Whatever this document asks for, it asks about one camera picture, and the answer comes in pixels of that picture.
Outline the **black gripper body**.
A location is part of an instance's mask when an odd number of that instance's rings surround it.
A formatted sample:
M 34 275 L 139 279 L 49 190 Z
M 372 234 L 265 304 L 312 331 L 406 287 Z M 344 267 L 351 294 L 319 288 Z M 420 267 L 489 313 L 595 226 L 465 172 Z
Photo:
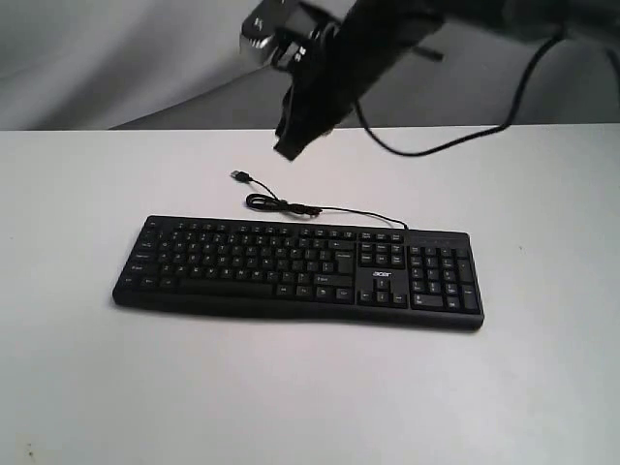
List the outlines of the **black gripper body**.
M 438 31 L 441 1 L 357 1 L 327 36 L 307 48 L 286 94 L 289 121 L 341 121 L 412 48 Z

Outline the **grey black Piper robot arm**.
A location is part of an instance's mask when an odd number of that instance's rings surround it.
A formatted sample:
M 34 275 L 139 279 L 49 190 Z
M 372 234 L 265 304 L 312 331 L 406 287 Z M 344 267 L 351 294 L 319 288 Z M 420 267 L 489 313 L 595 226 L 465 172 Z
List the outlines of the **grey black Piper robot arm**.
M 508 129 L 539 63 L 566 40 L 597 45 L 612 69 L 619 68 L 616 1 L 357 1 L 343 20 L 331 15 L 325 19 L 326 28 L 300 43 L 290 62 L 292 84 L 283 100 L 274 146 L 289 161 L 350 112 L 379 142 L 363 114 L 361 97 L 407 51 L 418 48 L 448 21 L 541 45 L 526 65 L 501 124 L 423 150 L 422 156 Z

